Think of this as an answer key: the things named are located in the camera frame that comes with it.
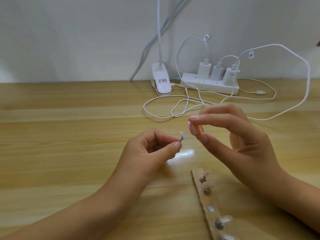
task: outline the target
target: power strip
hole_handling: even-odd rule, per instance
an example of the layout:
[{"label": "power strip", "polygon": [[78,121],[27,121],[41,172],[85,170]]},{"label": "power strip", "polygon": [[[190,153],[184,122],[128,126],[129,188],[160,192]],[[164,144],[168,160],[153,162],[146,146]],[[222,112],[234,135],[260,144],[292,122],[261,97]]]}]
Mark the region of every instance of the power strip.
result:
[{"label": "power strip", "polygon": [[191,85],[197,87],[199,90],[208,91],[208,92],[217,92],[223,94],[233,94],[237,95],[239,91],[239,85],[237,81],[234,82],[233,86],[227,86],[223,84],[222,80],[212,81],[208,76],[208,79],[200,78],[197,74],[193,73],[183,73],[180,85]]}]

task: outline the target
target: forearm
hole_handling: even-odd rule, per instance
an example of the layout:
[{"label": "forearm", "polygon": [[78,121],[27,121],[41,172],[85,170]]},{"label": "forearm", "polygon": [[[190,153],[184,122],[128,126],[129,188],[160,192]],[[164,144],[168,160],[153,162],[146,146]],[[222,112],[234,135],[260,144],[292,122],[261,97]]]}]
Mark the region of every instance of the forearm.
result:
[{"label": "forearm", "polygon": [[114,227],[120,217],[121,212],[112,199],[99,193],[1,240],[99,239]]},{"label": "forearm", "polygon": [[267,197],[279,208],[320,232],[320,189],[285,174],[282,183]]}]

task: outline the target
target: pink eraser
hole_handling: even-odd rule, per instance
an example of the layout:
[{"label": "pink eraser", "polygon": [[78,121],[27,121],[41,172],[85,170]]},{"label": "pink eraser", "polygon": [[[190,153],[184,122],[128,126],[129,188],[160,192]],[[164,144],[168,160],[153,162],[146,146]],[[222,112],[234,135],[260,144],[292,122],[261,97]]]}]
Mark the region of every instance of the pink eraser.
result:
[{"label": "pink eraser", "polygon": [[190,121],[188,121],[189,131],[191,135],[197,136],[204,132],[202,125],[194,125]]}]

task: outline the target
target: gray cable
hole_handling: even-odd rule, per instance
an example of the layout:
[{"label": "gray cable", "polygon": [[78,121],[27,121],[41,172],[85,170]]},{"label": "gray cable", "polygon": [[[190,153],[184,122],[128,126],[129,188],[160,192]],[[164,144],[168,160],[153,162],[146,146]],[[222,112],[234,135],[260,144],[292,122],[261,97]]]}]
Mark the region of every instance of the gray cable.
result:
[{"label": "gray cable", "polygon": [[[181,4],[183,3],[184,0],[180,0],[176,6],[174,7],[174,10],[172,11],[172,13],[167,17],[166,21],[164,22],[164,24],[161,27],[161,33],[162,31],[165,29],[166,25],[169,23],[170,19],[172,18],[172,16],[174,15],[174,13],[178,10],[178,8],[181,6]],[[143,64],[143,59],[144,56],[146,54],[147,49],[150,47],[150,45],[158,38],[158,35],[156,34],[153,39],[146,45],[146,47],[143,49],[142,54],[141,54],[141,58],[140,58],[140,62],[138,64],[137,69],[134,71],[134,73],[131,75],[131,77],[129,78],[129,82],[134,78],[134,76],[138,73],[138,71],[140,70],[140,68],[142,67]]]}]

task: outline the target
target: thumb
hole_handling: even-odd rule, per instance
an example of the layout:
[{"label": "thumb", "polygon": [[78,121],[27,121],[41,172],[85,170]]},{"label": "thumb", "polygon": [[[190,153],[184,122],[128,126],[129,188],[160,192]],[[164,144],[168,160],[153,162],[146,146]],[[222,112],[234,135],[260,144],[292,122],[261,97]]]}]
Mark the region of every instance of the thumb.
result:
[{"label": "thumb", "polygon": [[181,148],[182,148],[181,142],[176,141],[169,145],[166,145],[160,150],[153,152],[152,154],[155,160],[162,165],[169,159],[173,159],[176,156],[176,153],[178,153]]},{"label": "thumb", "polygon": [[237,161],[241,156],[240,153],[222,144],[212,135],[202,133],[197,135],[197,139],[212,155],[218,158],[228,168],[237,164]]}]

